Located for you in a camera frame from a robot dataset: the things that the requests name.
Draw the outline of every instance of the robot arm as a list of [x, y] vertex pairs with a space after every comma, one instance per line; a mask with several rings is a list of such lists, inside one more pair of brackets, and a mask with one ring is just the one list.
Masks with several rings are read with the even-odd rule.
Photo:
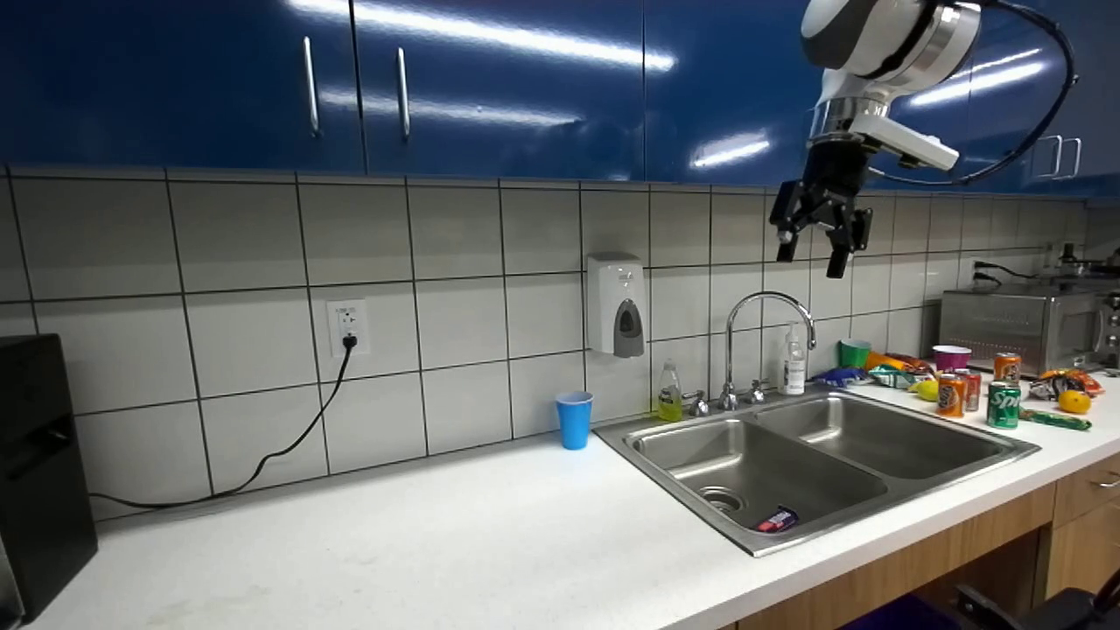
[[809, 0], [805, 55], [822, 65], [805, 174], [785, 183], [771, 212], [777, 258], [793, 258], [797, 229], [822, 223], [832, 241], [828, 276], [864, 248], [871, 212], [854, 205], [875, 150], [905, 165], [954, 167], [954, 150], [890, 117], [900, 95], [940, 85], [979, 31], [970, 0]]

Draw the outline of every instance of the sink basin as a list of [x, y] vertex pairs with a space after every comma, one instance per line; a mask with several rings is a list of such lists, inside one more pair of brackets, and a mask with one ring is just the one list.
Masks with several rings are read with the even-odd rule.
[[[603, 437], [748, 554], [801, 541], [1037, 452], [1005, 432], [849, 396], [801, 396], [683, 422], [630, 422]], [[760, 533], [781, 510], [793, 510], [797, 522]]]

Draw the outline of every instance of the black appliance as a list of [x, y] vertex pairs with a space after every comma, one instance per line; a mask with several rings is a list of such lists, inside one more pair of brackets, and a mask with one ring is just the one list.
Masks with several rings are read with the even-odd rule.
[[35, 620], [94, 554], [59, 334], [0, 334], [0, 622]]

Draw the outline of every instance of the pink object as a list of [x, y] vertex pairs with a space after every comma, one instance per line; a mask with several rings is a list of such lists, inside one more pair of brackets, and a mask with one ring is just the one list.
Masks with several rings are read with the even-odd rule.
[[970, 345], [933, 345], [938, 372], [960, 372], [970, 368], [972, 348]]

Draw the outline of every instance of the drain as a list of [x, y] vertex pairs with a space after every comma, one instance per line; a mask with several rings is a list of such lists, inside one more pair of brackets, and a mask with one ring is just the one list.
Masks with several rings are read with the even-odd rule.
[[729, 487], [700, 487], [700, 496], [725, 514], [738, 510], [738, 499]]

